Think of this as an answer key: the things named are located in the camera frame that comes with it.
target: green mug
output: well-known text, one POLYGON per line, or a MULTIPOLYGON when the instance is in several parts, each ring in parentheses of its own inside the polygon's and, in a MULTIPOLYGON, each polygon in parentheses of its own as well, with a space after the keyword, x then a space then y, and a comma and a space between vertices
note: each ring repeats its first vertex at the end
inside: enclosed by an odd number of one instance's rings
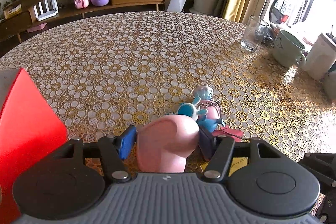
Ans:
POLYGON ((306 47, 291 33, 280 30, 274 41, 273 57, 281 65, 290 68, 294 64, 302 67, 306 63, 304 51, 306 47))

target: metal screw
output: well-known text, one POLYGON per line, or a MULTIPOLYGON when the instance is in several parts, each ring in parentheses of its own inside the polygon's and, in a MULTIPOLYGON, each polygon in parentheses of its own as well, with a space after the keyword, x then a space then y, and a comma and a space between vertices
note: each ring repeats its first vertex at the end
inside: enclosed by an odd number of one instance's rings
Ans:
POLYGON ((128 173, 126 171, 115 171, 112 173, 114 179, 123 180, 128 178, 128 173))
POLYGON ((326 215, 322 215, 321 218, 320 218, 320 222, 324 223, 327 220, 327 218, 328 217, 326 215))
POLYGON ((215 170, 209 170, 204 172, 204 176, 208 179, 218 179, 221 176, 221 173, 215 170))

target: beige container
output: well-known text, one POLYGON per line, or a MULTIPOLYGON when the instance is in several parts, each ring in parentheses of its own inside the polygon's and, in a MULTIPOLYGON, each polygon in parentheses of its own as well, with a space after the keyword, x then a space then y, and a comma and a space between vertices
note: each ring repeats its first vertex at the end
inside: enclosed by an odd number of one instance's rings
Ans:
POLYGON ((316 81, 325 76, 336 61, 336 44, 326 34, 320 34, 307 55, 303 69, 316 81))

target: floral tablecloth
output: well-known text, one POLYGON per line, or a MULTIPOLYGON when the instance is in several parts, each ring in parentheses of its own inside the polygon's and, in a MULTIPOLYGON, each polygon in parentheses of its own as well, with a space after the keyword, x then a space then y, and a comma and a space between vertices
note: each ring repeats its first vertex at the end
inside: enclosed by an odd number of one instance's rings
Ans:
MULTIPOLYGON (((195 87, 209 85, 224 120, 246 137, 264 138, 293 160, 335 151, 336 107, 321 85, 279 65, 264 46, 242 50, 243 32, 243 24, 193 14, 105 15, 36 35, 2 57, 0 69, 24 67, 69 138, 119 135, 175 111, 195 87)), ((134 150, 126 163, 137 170, 134 150)), ((196 150, 187 170, 201 163, 196 150)), ((88 165, 99 169, 96 159, 88 165)))

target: drinking glass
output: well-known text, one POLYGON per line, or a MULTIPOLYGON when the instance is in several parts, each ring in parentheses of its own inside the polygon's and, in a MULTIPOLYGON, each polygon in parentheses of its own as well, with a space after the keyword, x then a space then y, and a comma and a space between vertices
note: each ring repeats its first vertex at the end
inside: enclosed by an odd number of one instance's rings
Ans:
POLYGON ((267 29, 267 22, 258 17, 250 16, 243 39, 240 42, 241 46, 250 52, 255 52, 263 41, 267 29))

